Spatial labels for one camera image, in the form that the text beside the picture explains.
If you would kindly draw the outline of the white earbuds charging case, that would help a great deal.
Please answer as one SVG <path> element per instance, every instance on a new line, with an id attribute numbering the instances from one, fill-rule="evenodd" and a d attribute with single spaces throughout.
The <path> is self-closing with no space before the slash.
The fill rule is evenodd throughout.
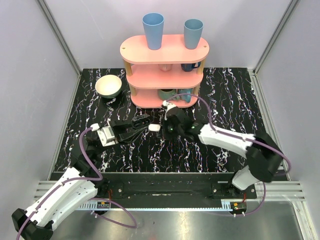
<path id="1" fill-rule="evenodd" d="M 151 132 L 159 132 L 161 130 L 161 125 L 152 123 L 148 126 L 148 130 Z"/>

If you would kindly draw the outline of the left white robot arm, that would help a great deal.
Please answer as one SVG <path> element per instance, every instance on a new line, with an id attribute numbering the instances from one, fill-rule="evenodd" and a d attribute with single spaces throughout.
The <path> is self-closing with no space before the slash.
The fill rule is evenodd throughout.
<path id="1" fill-rule="evenodd" d="M 103 214 L 113 197 L 121 196 L 121 183 L 102 176 L 102 153 L 107 147 L 133 142 L 149 126 L 149 120 L 117 120 L 107 126 L 92 124 L 72 143 L 70 166 L 60 179 L 27 209 L 11 215 L 17 239 L 49 240 L 54 230 L 81 205 Z"/>

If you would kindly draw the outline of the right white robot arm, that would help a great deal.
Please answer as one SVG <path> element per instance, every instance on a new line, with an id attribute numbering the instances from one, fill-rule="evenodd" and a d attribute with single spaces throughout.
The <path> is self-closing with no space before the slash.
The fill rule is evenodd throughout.
<path id="1" fill-rule="evenodd" d="M 192 120 L 183 109 L 173 105 L 165 107 L 161 131 L 165 139 L 180 136 L 190 142 L 219 147 L 245 158 L 246 166 L 236 171 L 227 185 L 228 195 L 235 199 L 255 183 L 272 182 L 284 159 L 267 133 L 254 135 L 211 126 L 207 121 Z"/>

